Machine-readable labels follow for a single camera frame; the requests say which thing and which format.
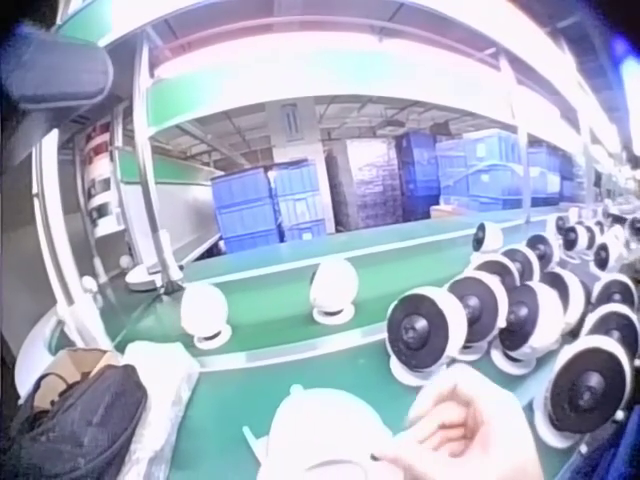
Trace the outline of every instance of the ceiling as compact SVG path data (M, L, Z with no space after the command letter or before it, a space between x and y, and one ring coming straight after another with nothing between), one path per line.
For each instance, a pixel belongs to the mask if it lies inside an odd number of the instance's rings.
M620 80L608 55L608 33L574 0L513 0L550 36L566 46L609 118L628 137L628 120ZM496 67L494 42L424 8L391 0L243 0L218 1L186 10L153 26L153 58L157 63L205 46L247 35L292 30L340 30L375 33L381 37L406 38L447 49ZM510 56L521 83L534 89L566 114L573 109L558 92L519 59ZM490 128L495 122L466 112L419 104L408 99L366 97L316 98L323 137L371 136L385 118L398 118L410 128L452 120L453 133ZM223 171L238 168L239 156L250 164L270 160L270 138L264 105L243 107L190 122L189 132L172 128L161 132L162 147L195 161L215 162ZM215 139L203 142L203 139Z
M382 122L397 119L407 129L427 129L434 123L447 121L454 135L488 128L509 128L498 122L468 112L458 112L442 106L410 99L374 98L358 95L315 97L316 117L323 140L370 138L379 135ZM251 105L216 113L167 129L154 139L160 148L174 155L214 166L229 172L245 168L246 164L269 164L273 161L271 136L265 105ZM215 139L215 145L208 144ZM246 162L227 154L233 151Z

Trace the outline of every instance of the stacked blue crates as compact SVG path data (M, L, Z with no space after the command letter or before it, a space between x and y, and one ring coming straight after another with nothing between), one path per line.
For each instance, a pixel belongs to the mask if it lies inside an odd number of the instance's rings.
M316 165L308 160L273 167L272 181L285 241L327 234Z
M562 152L548 145L529 147L531 206L548 207L560 203L560 160Z
M469 197L467 155L462 139L436 143L440 204L465 207Z
M522 167L518 139L492 129L465 134L469 202L473 211L522 207Z
M227 253L280 243L271 186L264 169L215 177L212 189Z
M435 137L425 132L407 133L396 142L405 221L430 218L431 207L440 202L435 145Z

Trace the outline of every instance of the metal pole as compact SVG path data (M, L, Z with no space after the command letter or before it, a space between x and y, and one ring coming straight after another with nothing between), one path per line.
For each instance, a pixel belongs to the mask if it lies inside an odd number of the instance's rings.
M509 60L503 51L500 51L500 71L504 75L509 92L509 105L511 116L516 126L518 138L518 156L522 165L522 209L524 210L525 223L531 221L531 172L529 170L529 132L522 121L520 106L518 105L518 80L509 64Z
M89 213L87 212L87 196L86 196L86 183L84 177L84 162L82 158L82 141L79 136L74 138L73 142L73 163L76 170L76 189L78 193L78 203L80 204L80 216L82 217L82 226L84 232L89 240L89 248L91 249L91 257L93 260L93 269L96 274L96 280L98 283L105 283L109 280L107 274L104 271L104 265L102 259L98 255L98 249L96 248L96 238L93 235L93 228L89 222Z
M34 148L32 162L36 228L58 315L77 346L112 349L100 312L82 288L71 250L60 196L57 130Z
M111 164L113 165L113 180L115 183L116 192L120 200L120 212L122 214L122 221L125 226L125 237L127 244L131 247L131 253L133 254L133 262L135 265L139 265L142 262L142 255L140 254L140 247L134 235L134 231L131 228L131 222L129 221L129 215L127 214L127 205L124 201L124 194L122 191L122 183L120 179L120 149L124 146L124 109L126 104L118 105L111 114L111 130L110 130L110 143L111 143Z
M591 155L591 127L587 117L586 98L587 94L580 85L580 74L576 61L564 41L564 38L557 37L556 42L560 49L564 52L567 62L570 65L571 73L575 79L576 90L578 91L579 105L577 108L578 128L580 129L580 148L576 152L576 160L579 164L584 165L584 182L585 182L585 207L587 212L593 211L593 203L595 200L595 191L593 182L595 180L595 170L593 165L593 156Z
M161 230L158 219L158 195L147 120L147 89L149 84L149 43L146 34L140 33L133 75L133 130L138 168L140 169L142 198L153 238L153 247L160 265L163 292L171 294L180 290L178 282L181 280L181 272L175 265L173 252L168 248L168 233Z

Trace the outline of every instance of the cardboard box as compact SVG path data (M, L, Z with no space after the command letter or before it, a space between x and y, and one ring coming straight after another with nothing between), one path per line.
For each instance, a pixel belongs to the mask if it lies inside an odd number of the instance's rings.
M59 352L42 372L47 376L36 393L36 409L48 410L60 393L71 383L89 378L106 365L120 365L120 354L114 351L69 348Z

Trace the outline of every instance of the warehouse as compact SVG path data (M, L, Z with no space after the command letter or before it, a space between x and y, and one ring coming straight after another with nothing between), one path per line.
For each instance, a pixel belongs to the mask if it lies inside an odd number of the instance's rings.
M298 384L348 390L397 430L415 396L388 373L397 299L465 271L480 222L522 244L636 196L608 37L564 2L68 3L58 31L104 47L113 83L16 167L16 385L67 347L177 345L199 386L172 478L255 478L246 427L266 436ZM20 129L6 138L27 156ZM45 292L29 311L23 285ZM474 366L533 422L555 358ZM537 441L556 478L576 449Z

